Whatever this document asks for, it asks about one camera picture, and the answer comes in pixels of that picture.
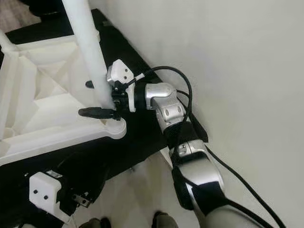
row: black cable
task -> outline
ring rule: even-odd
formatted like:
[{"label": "black cable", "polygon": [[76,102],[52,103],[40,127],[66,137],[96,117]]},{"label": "black cable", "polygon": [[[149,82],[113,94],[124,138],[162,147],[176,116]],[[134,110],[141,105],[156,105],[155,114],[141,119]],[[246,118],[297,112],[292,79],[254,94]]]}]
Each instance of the black cable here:
[{"label": "black cable", "polygon": [[266,222],[264,219],[262,219],[261,217],[259,217],[256,213],[252,212],[251,210],[243,207],[242,205],[236,203],[235,201],[233,200],[230,200],[226,197],[222,198],[222,197],[219,197],[215,194],[212,194],[212,192],[210,191],[206,191],[202,188],[200,188],[197,184],[193,183],[192,181],[190,181],[189,179],[185,178],[184,177],[184,181],[189,184],[190,186],[192,187],[196,187],[196,188],[199,188],[200,190],[204,191],[204,193],[206,194],[209,194],[209,195],[212,195],[212,197],[215,197],[215,198],[221,198],[220,200],[222,200],[226,205],[230,205],[236,209],[238,209],[239,211],[243,212],[244,214],[246,214],[248,217],[250,217],[251,219],[253,219],[254,221],[256,221],[257,223],[259,223],[260,225],[262,225],[263,227],[265,228],[273,228],[268,222]]},{"label": "black cable", "polygon": [[133,78],[130,82],[126,83],[126,87],[128,88],[129,85],[133,84],[136,82],[136,78]]},{"label": "black cable", "polygon": [[184,91],[182,91],[182,90],[176,90],[176,92],[178,92],[178,93],[180,93],[180,94],[183,94],[183,95],[185,95],[186,97],[188,97],[189,98],[189,94],[187,94],[186,92],[184,92]]},{"label": "black cable", "polygon": [[242,211],[244,214],[255,220],[257,223],[261,224],[265,228],[273,228],[268,222],[266,222],[264,219],[259,217],[256,213],[252,212],[251,210],[248,210],[247,208],[243,207],[242,205],[226,198],[226,202],[228,205]]},{"label": "black cable", "polygon": [[235,175],[244,185],[245,187],[250,191],[250,193],[259,201],[259,203],[268,211],[268,213],[273,217],[273,219],[276,221],[276,223],[279,225],[279,227],[284,228],[286,227],[284,223],[281,221],[281,219],[278,217],[278,215],[271,209],[271,207],[257,194],[256,191],[249,185],[249,183],[241,176],[239,175],[233,168],[228,166],[226,163],[224,163],[218,156],[216,156],[207,146],[206,146],[208,152],[211,154],[211,156],[217,160],[222,166],[224,166],[227,170],[229,170],[233,175]]},{"label": "black cable", "polygon": [[153,67],[150,70],[147,70],[146,72],[144,72],[144,75],[150,74],[150,73],[152,73],[154,71],[157,71],[157,70],[171,70],[171,71],[176,72],[177,74],[179,74],[184,79],[184,81],[187,84],[188,91],[189,91],[188,107],[186,109],[186,113],[184,115],[184,119],[183,119],[182,124],[180,126],[180,133],[178,135],[178,138],[177,138],[177,141],[176,141],[176,145],[175,145],[174,151],[173,151],[174,153],[177,153],[177,149],[178,149],[178,146],[179,146],[180,141],[181,141],[181,135],[182,135],[183,126],[184,126],[185,122],[187,121],[187,118],[189,117],[190,112],[192,110],[192,87],[191,87],[191,83],[188,80],[188,78],[186,77],[186,75],[183,72],[181,72],[180,70],[178,70],[178,69],[176,69],[174,67],[171,67],[171,66],[157,66],[157,67]]}]

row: white pole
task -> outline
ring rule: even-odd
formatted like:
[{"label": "white pole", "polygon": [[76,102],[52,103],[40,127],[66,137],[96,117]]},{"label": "white pole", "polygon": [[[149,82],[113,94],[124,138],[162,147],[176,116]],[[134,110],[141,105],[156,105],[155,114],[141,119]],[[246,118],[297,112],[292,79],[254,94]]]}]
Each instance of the white pole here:
[{"label": "white pole", "polygon": [[101,52],[88,0],[62,0],[80,50],[85,58],[98,102],[102,108],[114,108],[107,69]]},{"label": "white pole", "polygon": [[10,42],[8,37],[5,35],[5,33],[0,29],[0,45],[2,47],[2,52],[8,52],[8,51],[18,51],[18,48],[15,44]]}]

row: robotic arm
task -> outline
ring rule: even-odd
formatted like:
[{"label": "robotic arm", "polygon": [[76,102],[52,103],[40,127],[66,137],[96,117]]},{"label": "robotic arm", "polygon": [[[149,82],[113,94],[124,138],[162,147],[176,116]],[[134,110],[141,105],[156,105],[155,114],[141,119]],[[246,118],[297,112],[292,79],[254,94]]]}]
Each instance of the robotic arm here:
[{"label": "robotic arm", "polygon": [[[168,83],[135,83],[143,77],[144,74],[134,77],[132,71],[121,60],[115,61],[108,70],[107,82],[112,86],[116,110],[89,107],[80,109],[79,114],[97,119],[119,120],[122,112],[155,110],[170,149],[172,176],[179,203],[183,208],[195,212],[201,227],[208,224],[210,227],[215,227],[215,224],[216,227],[271,227],[253,212],[225,197],[222,177],[207,147],[187,118],[187,110],[177,98],[177,90]],[[86,86],[93,88],[91,82],[87,82]],[[85,196],[70,191],[68,181],[55,171],[36,173],[30,178],[29,183],[30,201],[65,223],[68,223],[69,215],[74,211],[68,212],[65,209],[67,207],[60,203],[71,204],[67,201],[67,198],[72,197],[71,194],[74,205],[76,202],[87,207],[90,203]],[[48,195],[49,200],[43,200],[37,194],[38,191],[47,192],[45,195]],[[237,218],[234,218],[235,213],[227,216],[227,212],[220,211],[227,205],[238,209]],[[212,214],[220,214],[220,219]]]}]

